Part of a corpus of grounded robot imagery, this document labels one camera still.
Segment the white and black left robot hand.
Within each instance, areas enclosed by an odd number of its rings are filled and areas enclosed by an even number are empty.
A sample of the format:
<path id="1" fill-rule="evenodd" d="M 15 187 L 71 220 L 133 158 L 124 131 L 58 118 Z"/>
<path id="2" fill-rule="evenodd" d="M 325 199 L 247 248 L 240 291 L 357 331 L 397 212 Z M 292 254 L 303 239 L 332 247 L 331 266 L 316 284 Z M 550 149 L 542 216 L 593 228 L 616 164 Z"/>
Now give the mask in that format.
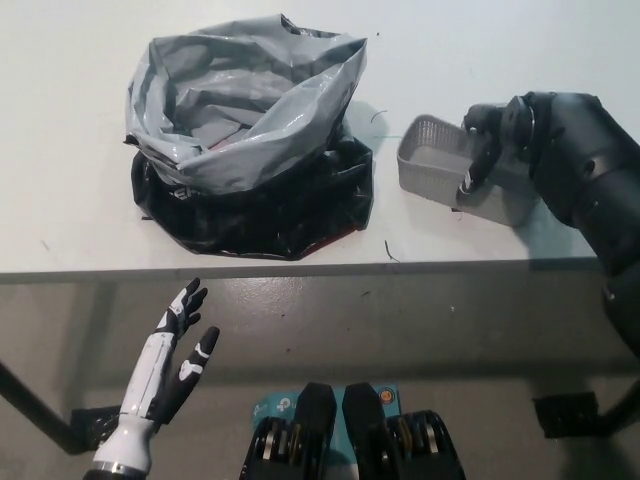
<path id="1" fill-rule="evenodd" d="M 169 424 L 199 382 L 220 336 L 209 327 L 172 374 L 178 342 L 200 319 L 208 294 L 201 280 L 188 283 L 147 337 L 121 403 L 117 426 L 96 450 L 86 479 L 145 479 L 152 467 L 151 441 Z"/>

